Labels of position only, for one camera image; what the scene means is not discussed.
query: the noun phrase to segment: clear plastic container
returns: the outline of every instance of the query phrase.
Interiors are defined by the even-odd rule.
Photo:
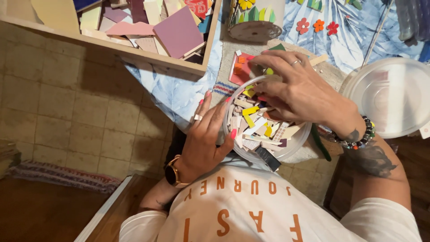
[[[251,79],[247,81],[245,84],[243,84],[241,87],[239,87],[231,96],[230,101],[227,103],[227,107],[230,107],[230,105],[233,103],[234,98],[242,92],[243,89],[245,89],[246,86],[249,86],[255,82],[262,82],[262,81],[282,81],[281,77],[277,75],[264,75],[259,76],[257,78]],[[224,135],[227,135],[229,133],[228,126],[227,126],[227,117],[228,117],[228,108],[226,109],[225,115],[224,115],[224,121],[223,121],[223,129],[224,129]],[[298,151],[300,147],[303,146],[304,142],[306,141],[307,137],[310,133],[310,128],[312,127],[312,123],[306,122],[306,124],[297,131],[292,137],[291,140],[287,142],[287,147],[285,147],[283,150],[277,151],[274,153],[274,156],[279,160],[283,161],[287,159],[288,157],[292,156],[294,153]],[[233,150],[239,154],[242,158],[253,162],[253,163],[263,163],[263,160],[255,153],[252,152],[246,152],[244,149],[240,148],[236,142],[234,143]]]
[[[388,58],[361,69],[343,93],[385,139],[417,131],[430,121],[430,68],[408,58]]]

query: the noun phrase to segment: woman's left hand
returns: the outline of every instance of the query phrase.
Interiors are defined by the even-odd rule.
[[[182,155],[174,164],[182,183],[191,183],[211,171],[233,149],[236,129],[226,135],[224,143],[219,148],[215,146],[228,99],[208,110],[211,99],[212,94],[207,91],[205,99],[203,102],[200,101],[196,111],[203,118],[201,121],[195,120],[188,131]]]

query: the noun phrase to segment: silver ring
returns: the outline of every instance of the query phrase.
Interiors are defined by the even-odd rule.
[[[295,64],[295,63],[297,63],[297,62],[300,62],[300,64],[301,64],[301,61],[300,61],[300,60],[296,60],[295,62],[291,63],[290,65],[294,65],[294,64]]]
[[[196,114],[195,116],[194,116],[194,120],[198,120],[198,121],[201,121],[202,120],[202,116],[200,116],[200,115],[198,115],[198,114]]]

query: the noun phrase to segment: wooden box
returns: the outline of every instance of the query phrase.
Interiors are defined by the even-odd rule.
[[[212,16],[209,38],[207,40],[202,65],[187,62],[180,59],[175,59],[170,56],[162,56],[157,53],[152,53],[117,43],[111,43],[108,41],[88,37],[81,34],[73,34],[59,29],[47,27],[43,24],[37,23],[34,19],[31,18],[31,16],[33,15],[33,8],[30,0],[0,0],[0,20],[22,27],[34,29],[36,31],[45,32],[48,33],[49,36],[52,36],[52,34],[61,36],[65,38],[65,41],[68,42],[73,42],[83,46],[88,44],[94,44],[97,46],[106,47],[120,56],[125,56],[136,60],[149,62],[152,64],[163,65],[165,67],[174,68],[203,76],[206,72],[209,61],[209,54],[212,49],[212,43],[215,35],[215,29],[218,21],[220,7],[221,0],[217,0],[215,2],[215,9]]]

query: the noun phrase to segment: hand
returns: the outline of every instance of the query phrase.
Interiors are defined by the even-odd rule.
[[[182,183],[191,183],[211,171],[233,149],[236,129],[225,137],[219,148],[215,146],[227,101],[208,110],[211,99],[212,94],[207,91],[203,103],[196,110],[203,119],[196,120],[188,131],[182,155],[174,164]]]
[[[323,124],[339,136],[349,135],[363,122],[357,105],[326,83],[314,71],[306,55],[269,50],[250,62],[272,68],[283,79],[282,82],[263,82],[253,90],[265,96],[286,120]]]

